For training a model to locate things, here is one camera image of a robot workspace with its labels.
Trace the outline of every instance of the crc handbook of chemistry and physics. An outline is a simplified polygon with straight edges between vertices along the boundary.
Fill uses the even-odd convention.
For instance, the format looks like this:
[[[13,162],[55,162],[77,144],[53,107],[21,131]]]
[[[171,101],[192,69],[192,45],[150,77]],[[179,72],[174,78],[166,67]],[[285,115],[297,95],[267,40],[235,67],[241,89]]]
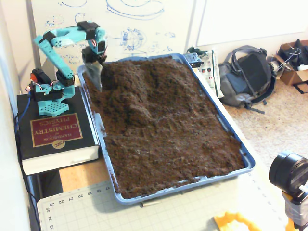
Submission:
[[[31,101],[19,123],[21,155],[27,175],[76,165],[98,158],[99,142],[82,90],[65,100],[69,110],[60,116],[39,116]],[[27,95],[17,96],[18,111],[26,106]]]

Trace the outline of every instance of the whiteboard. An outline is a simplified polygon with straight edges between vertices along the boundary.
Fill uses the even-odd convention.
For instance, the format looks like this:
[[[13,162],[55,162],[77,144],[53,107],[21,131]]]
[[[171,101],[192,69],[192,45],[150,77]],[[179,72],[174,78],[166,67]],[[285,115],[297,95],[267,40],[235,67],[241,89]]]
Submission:
[[[107,62],[184,53],[192,0],[32,0],[36,34],[94,21],[107,34]],[[55,48],[76,73],[87,42]],[[40,51],[41,64],[46,56]]]
[[[307,0],[207,0],[197,46],[303,32],[307,9]]]

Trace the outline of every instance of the tray rim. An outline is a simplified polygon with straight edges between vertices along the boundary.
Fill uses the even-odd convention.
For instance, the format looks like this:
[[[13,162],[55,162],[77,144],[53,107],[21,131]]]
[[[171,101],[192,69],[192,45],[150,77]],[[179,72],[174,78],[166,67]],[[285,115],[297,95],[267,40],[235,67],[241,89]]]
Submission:
[[[211,177],[211,178],[196,177],[196,178],[200,178],[200,180],[198,182],[186,184],[186,185],[183,185],[183,186],[180,186],[180,187],[177,187],[177,188],[171,187],[171,188],[168,188],[168,189],[163,189],[163,190],[157,191],[155,194],[151,194],[151,195],[144,196],[144,197],[138,196],[138,197],[134,197],[134,198],[130,198],[130,199],[124,199],[121,194],[116,193],[114,183],[112,183],[111,185],[113,187],[113,190],[114,190],[114,193],[115,193],[115,196],[116,196],[115,198],[119,203],[121,203],[123,205],[132,205],[132,204],[136,204],[136,203],[139,203],[139,202],[142,202],[142,201],[147,201],[147,200],[154,199],[154,198],[157,198],[157,197],[165,196],[165,195],[168,195],[168,194],[181,192],[181,191],[184,191],[184,190],[187,190],[187,189],[192,189],[192,188],[199,187],[199,186],[202,186],[202,185],[207,185],[207,184],[210,184],[210,183],[213,183],[213,182],[222,181],[222,180],[226,180],[226,179],[229,179],[229,178],[237,177],[241,174],[251,172],[256,165],[256,161],[251,154],[251,147],[247,143],[246,138],[244,137],[242,132],[239,130],[239,128],[236,126],[233,119],[231,118],[229,113],[226,111],[226,109],[224,108],[222,103],[219,101],[219,99],[216,97],[216,95],[214,95],[214,93],[212,92],[210,86],[207,84],[205,79],[201,79],[196,75],[196,73],[193,71],[193,69],[191,68],[191,66],[186,61],[185,57],[182,54],[172,53],[172,54],[149,56],[149,57],[135,56],[135,57],[128,57],[128,58],[120,59],[116,62],[121,62],[121,61],[126,61],[126,60],[150,60],[150,59],[156,59],[156,58],[168,57],[168,56],[172,56],[173,59],[175,59],[175,58],[180,59],[180,61],[183,64],[188,66],[188,68],[190,69],[190,71],[192,72],[194,77],[199,80],[200,86],[202,87],[206,96],[209,97],[211,102],[214,104],[215,108],[218,111],[220,119],[223,121],[223,124],[229,129],[229,131],[231,131],[235,135],[236,139],[239,142],[241,142],[241,149],[239,151],[242,155],[242,160],[244,161],[246,167],[239,169],[239,170],[236,170],[236,171],[233,171],[233,172],[229,173],[228,175],[224,175],[224,176],[215,176],[215,177]],[[106,168],[108,170],[109,179],[110,179],[111,182],[113,182],[115,180],[115,183],[118,185],[118,183],[116,181],[116,175],[114,173],[112,163],[111,163],[111,160],[110,160],[110,157],[108,155],[106,145],[105,145],[105,142],[104,142],[104,139],[103,139],[105,137],[105,135],[101,132],[98,132],[98,130],[97,130],[97,127],[103,127],[104,128],[102,118],[101,118],[99,113],[93,114],[92,109],[90,107],[90,102],[89,102],[89,98],[88,98],[88,96],[90,96],[90,94],[89,94],[88,89],[84,87],[85,86],[85,81],[84,81],[84,78],[83,78],[84,72],[85,72],[85,66],[84,65],[81,65],[80,67],[78,67],[77,75],[79,77],[81,87],[83,88],[85,95],[86,95],[85,98],[86,98],[86,101],[87,101],[87,106],[89,107],[90,116],[92,118],[93,123],[95,124],[95,130],[96,130],[96,133],[98,135],[99,142],[101,144],[100,147],[101,147],[101,150],[102,150],[102,153],[103,153],[103,158],[105,160]]]

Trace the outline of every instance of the cardboard box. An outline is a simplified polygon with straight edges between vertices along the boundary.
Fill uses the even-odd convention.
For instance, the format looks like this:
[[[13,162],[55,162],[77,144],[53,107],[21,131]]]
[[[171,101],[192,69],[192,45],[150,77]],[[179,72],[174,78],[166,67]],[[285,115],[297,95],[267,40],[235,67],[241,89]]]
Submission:
[[[308,46],[308,40],[301,40],[301,43],[303,46]],[[287,50],[290,48],[290,46],[294,46],[295,42],[291,43],[285,43],[280,46],[280,49]],[[275,55],[275,57],[279,60],[279,62],[283,63],[284,60],[278,56]],[[308,70],[304,71],[295,71],[289,64],[287,64],[285,70],[283,71],[280,79],[286,84],[286,85],[293,85],[295,83],[301,83],[308,80]]]

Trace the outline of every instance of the gray backpack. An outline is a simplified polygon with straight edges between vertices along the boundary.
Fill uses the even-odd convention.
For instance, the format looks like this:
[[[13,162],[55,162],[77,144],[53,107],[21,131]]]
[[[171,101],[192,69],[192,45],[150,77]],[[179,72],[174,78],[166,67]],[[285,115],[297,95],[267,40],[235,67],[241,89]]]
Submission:
[[[237,60],[236,53],[247,55]],[[221,102],[234,107],[263,113],[252,108],[256,103],[265,102],[274,90],[276,73],[266,60],[267,51],[252,46],[242,46],[228,54],[225,61],[219,64],[220,89],[224,97]]]

